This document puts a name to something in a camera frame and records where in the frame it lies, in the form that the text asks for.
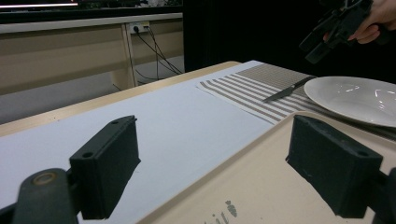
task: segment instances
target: knife blade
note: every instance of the knife blade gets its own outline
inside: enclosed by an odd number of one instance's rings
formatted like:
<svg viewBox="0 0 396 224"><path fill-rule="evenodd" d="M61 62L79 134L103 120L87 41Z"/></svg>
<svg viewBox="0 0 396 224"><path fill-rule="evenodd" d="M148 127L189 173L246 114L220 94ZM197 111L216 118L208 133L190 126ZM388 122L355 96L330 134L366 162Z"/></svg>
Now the knife blade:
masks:
<svg viewBox="0 0 396 224"><path fill-rule="evenodd" d="M312 78L315 78L315 77L306 77L306 78L294 83L293 85L287 87L286 89L284 89L282 91L279 91L279 92L277 92L277 93L265 98L262 101L265 102L265 103L268 103L270 101L274 101L274 100L283 98L285 96L291 95L294 90L296 90L297 88L303 86L307 81L311 80Z"/></svg>

